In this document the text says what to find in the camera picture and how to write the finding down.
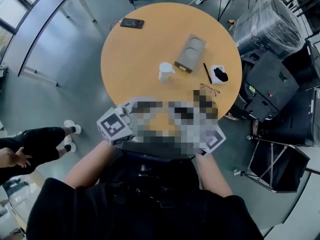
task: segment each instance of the white container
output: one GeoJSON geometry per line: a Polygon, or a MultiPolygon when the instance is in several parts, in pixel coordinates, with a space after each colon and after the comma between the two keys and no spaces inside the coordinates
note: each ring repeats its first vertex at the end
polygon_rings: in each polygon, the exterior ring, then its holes
{"type": "Polygon", "coordinates": [[[168,62],[162,62],[159,67],[159,80],[164,81],[169,78],[170,74],[174,74],[176,71],[172,65],[168,62]]]}
{"type": "Polygon", "coordinates": [[[216,74],[215,74],[215,69],[216,68],[220,69],[222,72],[225,73],[225,67],[224,66],[222,66],[222,65],[212,65],[211,68],[210,68],[210,76],[211,76],[212,83],[213,84],[218,84],[218,85],[227,83],[228,81],[222,82],[218,77],[216,77],[216,74]]]}

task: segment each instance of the person's hand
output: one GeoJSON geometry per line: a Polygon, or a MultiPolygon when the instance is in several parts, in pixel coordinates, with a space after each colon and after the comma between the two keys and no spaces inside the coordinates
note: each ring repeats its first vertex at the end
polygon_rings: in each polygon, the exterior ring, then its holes
{"type": "Polygon", "coordinates": [[[21,166],[22,168],[26,168],[27,165],[31,165],[30,162],[27,160],[28,158],[32,158],[31,155],[24,154],[22,151],[24,150],[24,147],[20,147],[19,150],[15,153],[17,155],[17,162],[16,164],[21,166]]]}

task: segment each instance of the white sneaker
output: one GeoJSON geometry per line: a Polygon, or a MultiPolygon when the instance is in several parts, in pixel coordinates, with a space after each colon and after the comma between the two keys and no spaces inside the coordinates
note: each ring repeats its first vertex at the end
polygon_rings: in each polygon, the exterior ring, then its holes
{"type": "Polygon", "coordinates": [[[82,129],[81,129],[81,126],[76,124],[74,121],[71,121],[71,120],[65,120],[64,123],[63,123],[64,127],[75,127],[75,132],[74,134],[80,134],[82,129]]]}
{"type": "Polygon", "coordinates": [[[63,144],[64,144],[64,145],[70,145],[70,146],[71,146],[71,149],[70,149],[71,152],[74,153],[74,152],[77,151],[77,146],[76,146],[76,144],[74,144],[74,143],[72,142],[72,138],[71,138],[70,135],[68,135],[67,137],[64,138],[63,144]]]}

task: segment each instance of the round wooden table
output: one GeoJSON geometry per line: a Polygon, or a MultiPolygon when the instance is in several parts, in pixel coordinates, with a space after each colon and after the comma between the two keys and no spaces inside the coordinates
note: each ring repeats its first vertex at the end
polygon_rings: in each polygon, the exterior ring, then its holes
{"type": "Polygon", "coordinates": [[[108,35],[101,54],[101,74],[106,91],[116,105],[137,96],[157,101],[193,101],[192,90],[205,84],[219,90],[212,97],[218,119],[235,102],[242,80],[240,55],[227,30],[209,14],[180,3],[155,3],[136,9],[126,18],[144,20],[142,29],[117,24],[108,35]],[[172,65],[190,34],[206,41],[204,54],[192,73],[173,66],[167,84],[158,80],[162,62],[172,65]],[[204,69],[223,65],[224,84],[210,84],[204,69]]]}

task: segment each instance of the white cup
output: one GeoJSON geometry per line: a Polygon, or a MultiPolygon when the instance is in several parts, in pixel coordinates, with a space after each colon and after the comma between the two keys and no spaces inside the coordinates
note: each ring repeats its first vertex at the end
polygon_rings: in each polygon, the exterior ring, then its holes
{"type": "Polygon", "coordinates": [[[159,80],[163,81],[168,79],[170,74],[174,74],[176,71],[173,69],[172,65],[168,62],[162,62],[159,68],[159,80]]]}

